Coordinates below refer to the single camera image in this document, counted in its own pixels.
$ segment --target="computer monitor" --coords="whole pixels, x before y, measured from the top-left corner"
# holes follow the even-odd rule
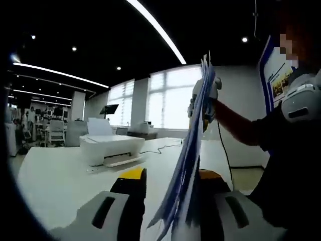
[[[63,110],[62,108],[55,108],[54,115],[55,116],[62,116]]]

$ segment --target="sleeve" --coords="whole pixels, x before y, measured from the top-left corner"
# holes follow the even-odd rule
[[[253,124],[263,151],[273,150],[276,146],[282,145],[282,136],[286,132],[288,122],[283,116],[280,104],[265,118],[255,120]]]

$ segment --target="window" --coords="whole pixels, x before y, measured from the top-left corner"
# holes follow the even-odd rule
[[[108,93],[107,104],[118,104],[115,114],[108,114],[112,126],[129,126],[131,119],[132,95],[134,92],[134,80],[121,83],[111,88]]]
[[[152,74],[148,81],[146,120],[155,128],[188,129],[187,108],[200,66],[188,66]]]

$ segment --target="poster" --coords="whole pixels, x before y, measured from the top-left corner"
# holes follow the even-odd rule
[[[279,71],[270,79],[274,107],[283,99],[289,89],[289,76],[293,72],[289,63],[284,63]]]

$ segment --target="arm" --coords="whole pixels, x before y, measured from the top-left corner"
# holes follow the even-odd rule
[[[213,100],[217,121],[238,141],[248,145],[259,145],[259,138],[252,121],[240,116],[218,100]]]

